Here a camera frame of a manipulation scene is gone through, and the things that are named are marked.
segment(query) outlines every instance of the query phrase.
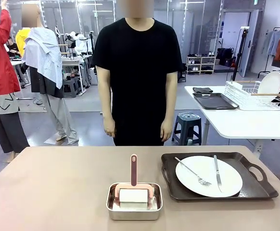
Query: silver fork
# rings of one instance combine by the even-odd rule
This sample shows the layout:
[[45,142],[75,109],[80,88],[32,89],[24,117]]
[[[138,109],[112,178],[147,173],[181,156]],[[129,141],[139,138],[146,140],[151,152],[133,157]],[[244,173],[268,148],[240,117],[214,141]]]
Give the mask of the silver fork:
[[177,161],[179,161],[185,168],[187,168],[190,172],[192,172],[194,175],[197,176],[198,182],[204,186],[210,186],[211,183],[203,180],[198,174],[196,174],[194,171],[192,171],[189,167],[187,167],[183,162],[181,162],[177,157],[174,157]]

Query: silver knife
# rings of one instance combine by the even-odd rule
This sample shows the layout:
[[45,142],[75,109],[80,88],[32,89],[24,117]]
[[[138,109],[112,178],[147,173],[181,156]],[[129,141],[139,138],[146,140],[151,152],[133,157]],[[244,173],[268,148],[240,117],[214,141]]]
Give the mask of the silver knife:
[[217,161],[217,156],[216,155],[214,155],[214,162],[215,162],[215,167],[216,167],[216,178],[217,178],[218,188],[222,192],[222,190],[221,190],[222,184],[221,184],[219,168],[218,168],[218,161]]

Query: white dish rack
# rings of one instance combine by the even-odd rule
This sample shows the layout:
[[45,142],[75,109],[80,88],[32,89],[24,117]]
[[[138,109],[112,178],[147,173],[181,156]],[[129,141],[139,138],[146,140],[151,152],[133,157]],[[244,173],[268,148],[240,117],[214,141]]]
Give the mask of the white dish rack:
[[258,94],[260,83],[260,81],[227,81],[225,96],[237,103],[241,110],[280,110],[280,94]]

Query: white shirt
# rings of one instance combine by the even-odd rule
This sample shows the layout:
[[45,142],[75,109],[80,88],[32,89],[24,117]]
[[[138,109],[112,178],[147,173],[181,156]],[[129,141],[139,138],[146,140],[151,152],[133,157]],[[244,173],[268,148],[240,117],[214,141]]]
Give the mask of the white shirt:
[[31,29],[25,40],[22,62],[34,67],[38,73],[56,83],[60,89],[63,83],[60,48],[52,30],[36,27]]

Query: man's hand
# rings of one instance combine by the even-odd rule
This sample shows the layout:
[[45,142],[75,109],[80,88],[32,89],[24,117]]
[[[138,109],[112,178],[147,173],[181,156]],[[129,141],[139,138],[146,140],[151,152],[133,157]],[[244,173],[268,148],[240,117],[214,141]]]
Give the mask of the man's hand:
[[103,119],[103,127],[108,136],[115,137],[115,121],[112,117]]
[[169,119],[165,119],[161,124],[160,138],[162,138],[162,142],[167,141],[171,137],[172,125],[173,123]]
[[6,2],[7,2],[7,0],[1,0],[1,9],[2,10],[7,10]]

